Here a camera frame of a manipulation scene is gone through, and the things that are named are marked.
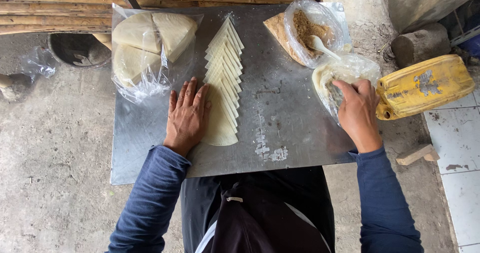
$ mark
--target white plastic spoon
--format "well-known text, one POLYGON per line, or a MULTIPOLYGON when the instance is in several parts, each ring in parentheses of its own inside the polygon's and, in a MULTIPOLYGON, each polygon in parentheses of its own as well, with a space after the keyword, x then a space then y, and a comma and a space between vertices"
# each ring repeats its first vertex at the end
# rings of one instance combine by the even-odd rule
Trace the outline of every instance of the white plastic spoon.
POLYGON ((337 61, 342 60, 342 58, 340 58, 337 54, 331 52, 328 48, 326 48, 323 45, 323 42, 321 41, 321 39, 318 38, 318 36, 310 35, 308 38, 310 39, 310 41, 308 42, 308 47, 309 48, 321 51, 321 52, 327 54, 328 56, 332 57, 333 59, 335 59, 337 61))

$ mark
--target clear plastic wrap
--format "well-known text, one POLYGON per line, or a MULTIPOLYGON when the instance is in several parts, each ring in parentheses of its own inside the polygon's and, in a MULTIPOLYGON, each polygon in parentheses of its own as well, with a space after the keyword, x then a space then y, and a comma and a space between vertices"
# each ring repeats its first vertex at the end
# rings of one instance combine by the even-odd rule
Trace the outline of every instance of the clear plastic wrap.
POLYGON ((27 55, 20 56, 20 71, 35 80, 37 74, 50 78, 55 74, 57 60, 43 47, 33 47, 27 55))
POLYGON ((357 54, 338 53, 342 58, 337 61, 327 55, 320 59, 321 65, 312 74, 315 90, 321 102, 327 108, 338 125, 338 108, 343 100, 342 91, 332 84, 333 80, 343 80, 354 83, 359 79, 368 79, 376 87, 377 80, 381 77, 380 66, 357 54))
POLYGON ((140 104, 146 97, 170 90, 191 70, 195 31, 202 19, 203 15, 123 9, 114 4, 112 80, 117 91, 140 104))
POLYGON ((344 50, 344 37, 339 21, 335 16, 320 3, 314 0, 294 0, 285 10, 284 26, 287 40, 298 58, 309 68, 316 68, 321 63, 325 54, 318 55, 308 51, 298 41, 298 33, 295 28, 294 16, 297 11, 303 11, 311 23, 327 26, 323 36, 319 36, 324 46, 334 53, 344 50))

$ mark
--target concrete wall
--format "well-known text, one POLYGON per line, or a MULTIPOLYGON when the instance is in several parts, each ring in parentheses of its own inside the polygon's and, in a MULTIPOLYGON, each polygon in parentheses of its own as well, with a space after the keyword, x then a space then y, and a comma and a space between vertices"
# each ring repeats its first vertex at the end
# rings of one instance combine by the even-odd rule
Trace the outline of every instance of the concrete wall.
POLYGON ((385 0, 393 27, 412 32, 437 22, 468 0, 385 0))

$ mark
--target stainless steel tabletop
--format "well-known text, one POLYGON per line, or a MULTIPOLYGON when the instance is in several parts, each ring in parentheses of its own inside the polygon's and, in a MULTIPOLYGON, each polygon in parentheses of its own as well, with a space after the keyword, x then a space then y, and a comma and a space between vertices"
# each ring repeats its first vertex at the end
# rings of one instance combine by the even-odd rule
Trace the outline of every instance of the stainless steel tabletop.
MULTIPOLYGON (((351 43, 341 3, 322 3, 339 19, 351 43)), ((202 80, 208 43, 225 17, 245 45, 239 93, 238 143, 210 146, 200 143, 187 158, 187 176, 212 176, 289 167, 354 162, 347 153, 353 142, 324 108, 313 86, 312 69, 301 66, 284 51, 263 21, 285 11, 288 4, 165 9, 163 12, 204 14, 196 33, 194 67, 177 80, 202 80)), ((117 93, 113 129, 111 184, 134 183, 152 145, 162 144, 168 96, 154 96, 140 105, 117 93)))

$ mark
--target navy blue sleeve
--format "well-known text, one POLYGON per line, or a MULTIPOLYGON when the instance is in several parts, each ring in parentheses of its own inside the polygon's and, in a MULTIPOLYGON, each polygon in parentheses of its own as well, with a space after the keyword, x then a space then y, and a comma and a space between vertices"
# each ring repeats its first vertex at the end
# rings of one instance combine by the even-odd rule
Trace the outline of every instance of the navy blue sleeve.
POLYGON ((191 163, 164 146, 149 152, 115 230, 109 252, 161 252, 187 167, 191 163))
POLYGON ((385 148, 350 153, 357 160, 362 252, 423 252, 408 203, 385 148))

